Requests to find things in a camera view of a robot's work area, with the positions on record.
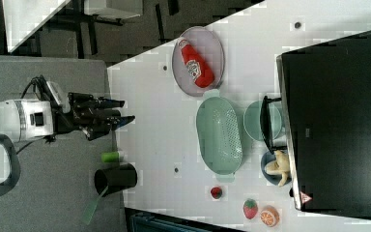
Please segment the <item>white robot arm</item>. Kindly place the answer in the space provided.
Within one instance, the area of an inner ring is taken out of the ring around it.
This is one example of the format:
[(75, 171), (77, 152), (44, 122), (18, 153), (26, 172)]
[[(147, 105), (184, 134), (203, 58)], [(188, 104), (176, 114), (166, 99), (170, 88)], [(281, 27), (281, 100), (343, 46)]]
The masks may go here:
[(123, 116), (123, 101), (90, 94), (69, 93), (68, 103), (56, 101), (0, 101), (0, 134), (12, 142), (48, 142), (60, 134), (82, 131), (88, 140), (95, 140), (131, 123), (134, 116)]

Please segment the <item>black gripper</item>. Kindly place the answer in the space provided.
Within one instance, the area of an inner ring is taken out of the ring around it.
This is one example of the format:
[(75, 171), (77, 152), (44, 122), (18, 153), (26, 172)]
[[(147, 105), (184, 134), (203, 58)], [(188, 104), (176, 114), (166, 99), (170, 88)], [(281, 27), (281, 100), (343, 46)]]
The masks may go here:
[(95, 98), (91, 94), (68, 93), (71, 110), (64, 113), (59, 110), (54, 114), (54, 133), (66, 134), (82, 131), (91, 141), (108, 135), (111, 131), (131, 123), (135, 117), (121, 117), (117, 107), (123, 107), (124, 101), (110, 100), (105, 97)]

